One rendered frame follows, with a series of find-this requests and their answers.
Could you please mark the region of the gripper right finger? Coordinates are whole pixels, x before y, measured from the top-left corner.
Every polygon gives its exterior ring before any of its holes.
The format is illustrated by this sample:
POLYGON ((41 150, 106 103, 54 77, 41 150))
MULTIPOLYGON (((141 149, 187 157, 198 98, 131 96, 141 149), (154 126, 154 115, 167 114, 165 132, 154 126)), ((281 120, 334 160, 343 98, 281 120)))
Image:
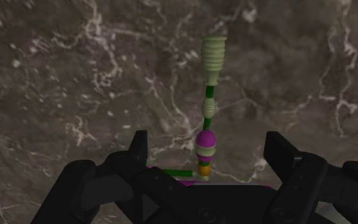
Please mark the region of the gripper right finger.
POLYGON ((358 224, 358 161, 333 166, 299 151, 277 131, 267 132, 263 156, 282 182, 264 224, 334 224, 315 212, 319 202, 332 204, 350 224, 358 224))

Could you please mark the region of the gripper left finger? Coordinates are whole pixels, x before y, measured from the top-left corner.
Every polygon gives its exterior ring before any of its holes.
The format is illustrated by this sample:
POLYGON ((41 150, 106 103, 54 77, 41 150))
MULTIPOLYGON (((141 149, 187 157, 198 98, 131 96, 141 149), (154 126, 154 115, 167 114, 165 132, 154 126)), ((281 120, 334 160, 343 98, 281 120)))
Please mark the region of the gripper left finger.
POLYGON ((185 224, 173 202, 177 180, 157 167, 146 166, 148 136, 136 131, 127 151, 67 164, 31 224, 92 224, 104 204, 115 203, 132 224, 185 224))

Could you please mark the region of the green purple beaded toy rod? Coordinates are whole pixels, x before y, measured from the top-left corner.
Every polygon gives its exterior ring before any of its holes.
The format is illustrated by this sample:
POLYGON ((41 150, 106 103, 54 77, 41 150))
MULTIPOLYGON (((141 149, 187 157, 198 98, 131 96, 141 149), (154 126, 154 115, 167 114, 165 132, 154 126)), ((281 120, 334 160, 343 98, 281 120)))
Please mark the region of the green purple beaded toy rod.
POLYGON ((211 121, 216 113, 215 87, 224 65, 227 37, 223 35, 205 35, 201 38, 201 64, 204 74, 205 92, 201 106, 203 116, 202 130, 195 137, 194 151, 197 158, 195 171, 183 169, 165 169, 164 172, 174 178, 180 178, 181 184, 192 186, 207 184, 211 174, 211 161, 216 153, 216 137, 210 130, 211 121))

